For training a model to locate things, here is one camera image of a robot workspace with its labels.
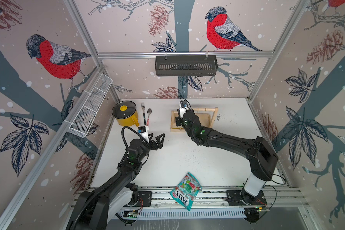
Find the wooden jewelry display stand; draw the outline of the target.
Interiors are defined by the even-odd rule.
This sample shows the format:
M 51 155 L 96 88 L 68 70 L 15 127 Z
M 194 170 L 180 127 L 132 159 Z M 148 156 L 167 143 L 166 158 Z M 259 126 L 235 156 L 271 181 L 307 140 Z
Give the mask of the wooden jewelry display stand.
M 218 108 L 193 108 L 195 114 L 198 116 L 201 125 L 213 128 L 216 116 L 218 115 Z M 182 126 L 177 126 L 175 118 L 179 117 L 180 109 L 172 111 L 170 131 L 171 132 L 185 132 Z

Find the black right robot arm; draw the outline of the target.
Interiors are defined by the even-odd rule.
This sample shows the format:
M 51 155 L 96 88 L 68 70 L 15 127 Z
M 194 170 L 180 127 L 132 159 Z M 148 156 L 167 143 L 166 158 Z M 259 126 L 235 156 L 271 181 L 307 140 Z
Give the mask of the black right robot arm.
M 205 127 L 192 109 L 178 109 L 175 124 L 182 126 L 198 146 L 224 149 L 246 158 L 250 163 L 251 174 L 240 192 L 239 201 L 252 205 L 258 200 L 261 188 L 272 180 L 278 163 L 276 152 L 264 138 L 243 139 Z

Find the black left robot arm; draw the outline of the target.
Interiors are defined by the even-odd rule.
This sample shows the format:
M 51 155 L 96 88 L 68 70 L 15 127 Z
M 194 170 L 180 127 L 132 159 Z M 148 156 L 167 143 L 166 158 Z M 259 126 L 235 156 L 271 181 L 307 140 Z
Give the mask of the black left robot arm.
M 104 230 L 110 215 L 138 202 L 138 186 L 133 180 L 147 162 L 149 152 L 163 148 L 165 134 L 154 137 L 146 130 L 138 132 L 125 126 L 121 137 L 125 153 L 116 174 L 92 192 L 81 193 L 67 224 L 68 230 Z

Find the yellow pot with glass lid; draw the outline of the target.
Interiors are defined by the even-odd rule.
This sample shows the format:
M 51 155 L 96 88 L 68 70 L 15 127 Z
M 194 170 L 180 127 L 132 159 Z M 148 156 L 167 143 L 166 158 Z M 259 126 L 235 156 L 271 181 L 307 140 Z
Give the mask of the yellow pot with glass lid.
M 120 126 L 140 126 L 137 106 L 132 101 L 120 101 L 112 109 L 112 115 Z

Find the green Foxs candy bag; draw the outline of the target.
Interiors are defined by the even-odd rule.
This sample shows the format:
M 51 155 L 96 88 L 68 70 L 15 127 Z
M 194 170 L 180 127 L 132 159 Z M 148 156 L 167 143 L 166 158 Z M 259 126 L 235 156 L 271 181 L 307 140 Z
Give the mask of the green Foxs candy bag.
M 182 181 L 170 191 L 170 195 L 178 204 L 190 211 L 200 191 L 202 191 L 201 184 L 188 172 Z

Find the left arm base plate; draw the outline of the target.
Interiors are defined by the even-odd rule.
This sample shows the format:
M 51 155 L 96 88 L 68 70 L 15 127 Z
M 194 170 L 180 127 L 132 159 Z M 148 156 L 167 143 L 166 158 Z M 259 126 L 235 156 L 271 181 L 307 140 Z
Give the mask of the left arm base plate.
M 151 191 L 139 191 L 138 198 L 134 200 L 135 196 L 132 196 L 132 200 L 129 204 L 124 207 L 150 207 L 152 201 Z

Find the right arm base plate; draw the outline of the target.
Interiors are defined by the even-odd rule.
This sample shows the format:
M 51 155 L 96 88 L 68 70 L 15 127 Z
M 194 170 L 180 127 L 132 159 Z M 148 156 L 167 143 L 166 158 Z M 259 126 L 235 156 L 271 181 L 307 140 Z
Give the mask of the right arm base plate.
M 256 206 L 264 207 L 267 205 L 264 193 L 259 191 L 257 196 L 252 196 L 249 193 L 242 190 L 228 190 L 226 191 L 227 201 L 229 206 Z

